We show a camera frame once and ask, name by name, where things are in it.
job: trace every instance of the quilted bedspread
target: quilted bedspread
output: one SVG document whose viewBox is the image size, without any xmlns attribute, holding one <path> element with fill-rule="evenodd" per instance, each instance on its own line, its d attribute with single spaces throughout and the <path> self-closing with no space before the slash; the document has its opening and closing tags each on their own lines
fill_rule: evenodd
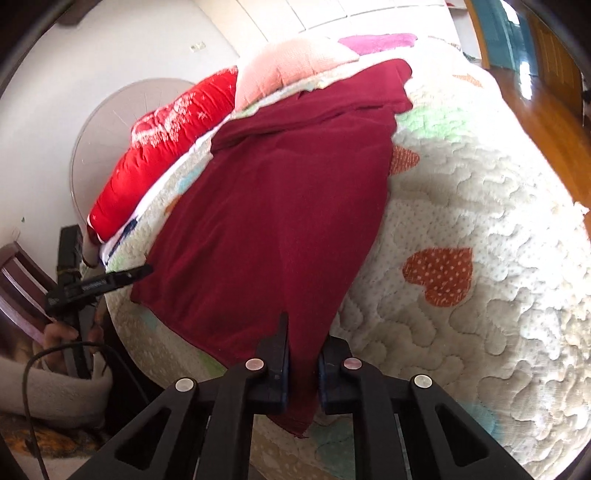
<svg viewBox="0 0 591 480">
<path fill-rule="evenodd" d="M 320 88 L 387 58 L 413 68 L 397 117 L 389 201 L 332 334 L 392 376 L 431 375 L 539 480 L 591 439 L 591 245 L 583 209 L 486 72 L 443 41 L 364 56 L 243 112 Z M 110 270 L 142 264 L 176 198 L 211 158 L 208 134 L 182 159 Z M 134 361 L 168 386 L 223 368 L 141 306 L 108 297 Z M 352 423 L 318 415 L 296 439 L 257 417 L 252 463 L 268 479 L 353 479 Z"/>
</svg>

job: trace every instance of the chair backrest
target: chair backrest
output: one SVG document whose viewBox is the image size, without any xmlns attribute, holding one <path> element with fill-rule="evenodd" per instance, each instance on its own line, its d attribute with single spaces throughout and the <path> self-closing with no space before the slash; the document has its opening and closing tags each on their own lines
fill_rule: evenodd
<svg viewBox="0 0 591 480">
<path fill-rule="evenodd" d="M 18 243 L 0 248 L 0 316 L 38 343 L 52 321 L 45 315 L 45 294 L 55 286 Z"/>
</svg>

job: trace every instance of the dark red towel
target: dark red towel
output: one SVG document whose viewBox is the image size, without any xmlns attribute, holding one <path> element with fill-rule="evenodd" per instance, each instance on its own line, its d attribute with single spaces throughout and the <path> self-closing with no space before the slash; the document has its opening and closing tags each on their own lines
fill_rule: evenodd
<svg viewBox="0 0 591 480">
<path fill-rule="evenodd" d="M 290 405 L 275 421 L 297 435 L 316 410 L 330 324 L 378 233 L 410 76 L 386 61 L 224 125 L 150 251 L 155 272 L 132 292 L 226 366 L 287 312 Z"/>
</svg>

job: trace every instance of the pink pillow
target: pink pillow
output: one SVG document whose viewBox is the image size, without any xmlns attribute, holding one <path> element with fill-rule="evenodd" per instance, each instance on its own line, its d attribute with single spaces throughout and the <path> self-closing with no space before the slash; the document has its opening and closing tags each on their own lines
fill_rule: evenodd
<svg viewBox="0 0 591 480">
<path fill-rule="evenodd" d="M 303 78 L 359 60 L 359 55 L 328 38 L 295 37 L 269 43 L 238 70 L 236 110 Z"/>
</svg>

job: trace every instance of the green patch on blanket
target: green patch on blanket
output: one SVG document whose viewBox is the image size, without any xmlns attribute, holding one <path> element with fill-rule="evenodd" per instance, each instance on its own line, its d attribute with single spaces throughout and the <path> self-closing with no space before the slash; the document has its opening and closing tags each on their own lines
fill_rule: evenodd
<svg viewBox="0 0 591 480">
<path fill-rule="evenodd" d="M 418 138 L 440 138 L 448 142 L 472 136 L 469 119 L 470 114 L 461 108 L 421 105 L 396 117 L 400 129 L 409 130 Z"/>
<path fill-rule="evenodd" d="M 318 445 L 316 454 L 324 467 L 336 478 L 354 480 L 355 445 L 351 419 L 342 418 L 328 426 L 313 423 L 308 434 Z"/>
<path fill-rule="evenodd" d="M 111 272 L 118 272 L 118 271 L 123 270 L 120 268 L 120 266 L 121 266 L 121 259 L 117 255 L 117 252 L 115 252 L 113 254 L 113 256 L 109 259 L 109 263 L 107 265 L 106 272 L 111 273 Z"/>
<path fill-rule="evenodd" d="M 197 350 L 197 354 L 199 356 L 200 362 L 203 364 L 205 370 L 207 370 L 207 373 L 211 375 L 212 378 L 221 377 L 224 373 L 226 373 L 226 367 L 215 360 L 211 355 L 208 355 L 201 350 Z"/>
</svg>

